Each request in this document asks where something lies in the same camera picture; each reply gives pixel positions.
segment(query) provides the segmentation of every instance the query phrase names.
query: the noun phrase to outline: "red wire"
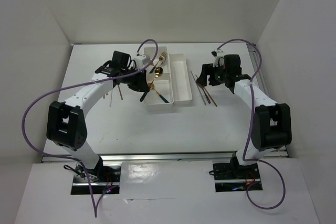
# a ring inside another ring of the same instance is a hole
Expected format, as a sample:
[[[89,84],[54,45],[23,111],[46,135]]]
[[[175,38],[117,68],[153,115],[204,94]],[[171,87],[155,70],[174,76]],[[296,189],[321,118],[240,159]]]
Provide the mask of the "red wire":
[[[107,185],[109,184],[109,177],[104,173],[104,176],[106,177],[106,185],[105,185],[105,190],[107,189]]]
[[[108,173],[108,175],[109,175],[110,183],[111,183],[111,186],[112,186],[112,178],[111,178],[111,174]]]
[[[251,174],[251,176],[252,176],[252,178],[253,178],[253,182],[255,182],[255,181],[256,181],[256,176],[254,176],[254,174],[253,174],[252,172],[248,172],[248,173]]]

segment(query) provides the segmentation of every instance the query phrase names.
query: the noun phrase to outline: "white table surface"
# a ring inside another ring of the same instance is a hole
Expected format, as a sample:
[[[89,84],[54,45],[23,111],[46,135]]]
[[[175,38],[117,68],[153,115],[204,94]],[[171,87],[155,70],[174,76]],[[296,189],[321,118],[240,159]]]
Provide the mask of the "white table surface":
[[[243,191],[216,193],[208,174],[211,161],[123,163],[120,194],[104,196],[97,219],[89,195],[70,195],[73,173],[63,164],[34,164],[15,223],[318,224],[299,162],[270,162],[284,176],[287,190],[274,210],[257,209]],[[282,195],[280,178],[265,164],[259,171],[263,191],[250,195],[260,205],[274,205]]]
[[[219,44],[159,44],[168,53],[186,56],[193,100],[187,106],[174,106],[170,112],[148,112],[139,102],[141,93],[125,84],[120,85],[124,100],[113,91],[112,107],[107,96],[90,110],[86,117],[87,141],[98,154],[180,153],[237,151],[244,146],[249,127],[250,109],[224,84],[207,89],[218,104],[203,104],[192,79],[201,73],[202,64],[214,61],[211,51]],[[139,44],[74,45],[62,87],[89,81],[94,71],[112,58],[115,50],[131,56]],[[245,43],[228,44],[222,48],[228,54],[239,54],[243,73],[254,69]],[[78,89],[61,92],[64,101]],[[47,140],[44,151],[67,154]]]

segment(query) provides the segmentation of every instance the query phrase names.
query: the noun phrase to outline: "black handle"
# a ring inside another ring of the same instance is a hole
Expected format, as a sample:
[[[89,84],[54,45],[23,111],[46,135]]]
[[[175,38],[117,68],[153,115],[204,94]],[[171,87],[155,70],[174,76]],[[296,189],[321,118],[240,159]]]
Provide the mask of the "black handle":
[[[144,99],[145,99],[145,97],[146,97],[146,95],[148,94],[149,92],[144,92],[144,94],[142,95],[142,97],[140,97],[140,102],[142,102]]]
[[[151,71],[149,71],[149,73],[153,73],[154,72],[154,70],[156,69],[156,65],[151,69]]]
[[[161,94],[159,94],[159,97],[165,102],[165,103],[169,103],[169,101],[167,101],[167,99],[165,97],[163,97]]]

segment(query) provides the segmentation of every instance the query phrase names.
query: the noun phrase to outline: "metal rod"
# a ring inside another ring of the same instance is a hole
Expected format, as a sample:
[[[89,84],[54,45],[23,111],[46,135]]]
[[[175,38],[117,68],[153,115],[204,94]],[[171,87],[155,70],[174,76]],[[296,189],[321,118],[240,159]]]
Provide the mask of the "metal rod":
[[[197,89],[198,89],[198,91],[199,91],[199,94],[200,94],[201,97],[202,97],[202,100],[203,100],[203,102],[204,102],[204,105],[206,105],[206,102],[205,102],[205,100],[204,100],[204,98],[203,98],[203,96],[202,96],[201,90],[199,89],[199,86],[198,86],[198,84],[197,84],[197,82],[196,82],[196,79],[195,79],[195,77],[194,77],[194,74],[193,74],[192,71],[190,71],[190,73],[191,73],[191,75],[192,75],[193,78],[194,78],[194,81],[195,81],[195,83],[196,83],[196,87],[197,87]]]
[[[153,73],[154,70],[156,69],[157,65],[159,64],[160,60],[158,60],[158,62],[154,65],[154,67],[151,69],[151,71],[149,73]]]
[[[111,88],[110,107],[112,107],[113,80],[111,81],[111,83],[112,83],[112,88]]]
[[[122,94],[121,94],[121,90],[120,90],[120,86],[118,85],[118,89],[119,89],[119,94],[120,94],[120,98],[121,98],[121,101],[123,101],[123,97],[122,97]]]
[[[200,85],[200,84],[199,84],[199,86],[200,86],[203,90],[205,90],[205,91],[207,92],[208,96],[210,97],[210,99],[212,100],[212,102],[214,103],[214,105],[215,105],[216,107],[218,107],[217,103],[216,103],[215,100],[212,98],[212,96],[210,95],[210,93],[206,90],[206,88],[205,88],[204,86]]]
[[[204,89],[202,89],[202,90],[203,90],[203,93],[204,93],[204,95],[205,95],[205,98],[206,98],[206,100],[207,100],[207,101],[208,101],[208,103],[210,104],[210,103],[211,103],[211,101],[210,101],[210,99],[209,99],[208,95],[205,93]]]

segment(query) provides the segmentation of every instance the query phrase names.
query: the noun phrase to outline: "utensil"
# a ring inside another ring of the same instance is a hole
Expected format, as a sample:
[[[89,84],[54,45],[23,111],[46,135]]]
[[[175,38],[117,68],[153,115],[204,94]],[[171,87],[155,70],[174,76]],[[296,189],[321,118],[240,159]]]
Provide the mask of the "utensil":
[[[200,87],[198,86],[198,84],[197,84],[197,82],[196,82],[196,79],[195,79],[195,77],[194,77],[194,74],[193,74],[192,71],[190,71],[190,73],[191,73],[191,75],[192,75],[193,78],[194,78],[194,81],[195,81],[195,83],[196,83],[196,87],[197,87],[197,89],[198,89],[198,91],[199,91],[199,94],[200,94],[201,97],[202,97],[202,100],[203,100],[203,102],[204,102],[204,105],[206,105],[206,102],[205,102],[205,100],[204,100],[204,98],[203,98],[203,96],[202,96],[201,90],[199,89]]]
[[[121,98],[121,101],[123,101],[123,97],[122,97],[122,94],[121,94],[121,89],[120,89],[120,86],[118,85],[118,89],[119,89],[119,94],[120,94],[120,98]]]
[[[156,68],[155,69],[155,77],[154,77],[153,81],[151,82],[151,84],[149,84],[149,87],[151,87],[151,85],[153,84],[153,82],[155,81],[155,79],[157,77],[160,77],[162,74],[163,74],[163,69],[161,67]],[[146,97],[146,95],[148,93],[149,93],[149,91],[148,92],[144,92],[144,94],[140,97],[140,102],[142,102],[145,99],[145,97]]]
[[[113,80],[111,81],[111,98],[110,98],[110,107],[112,107],[112,94],[113,94]]]
[[[210,103],[211,103],[211,101],[210,101],[210,99],[209,99],[208,95],[205,93],[205,90],[203,89],[202,85],[200,85],[200,84],[198,84],[198,83],[197,83],[197,85],[201,87],[201,89],[203,90],[203,93],[204,93],[204,95],[205,95],[205,98],[206,98],[206,100],[207,100],[207,101],[208,101],[208,103],[210,104]]]
[[[214,105],[216,107],[218,107],[217,103],[215,102],[215,100],[212,98],[212,96],[210,95],[210,93],[206,90],[206,88],[204,86],[202,86],[201,84],[198,84],[202,89],[203,91],[205,90],[207,92],[207,94],[209,95],[210,99],[212,100],[212,102],[214,103]]]
[[[169,101],[155,89],[155,85],[153,83],[151,84],[150,88],[153,89],[165,103],[169,103]]]
[[[163,64],[163,62],[166,60],[167,57],[167,53],[166,52],[162,52],[159,60],[157,61],[157,63],[154,65],[154,67],[151,69],[151,71],[149,73],[153,73],[154,70],[156,69],[157,65],[159,64],[159,62],[161,62],[161,65]]]

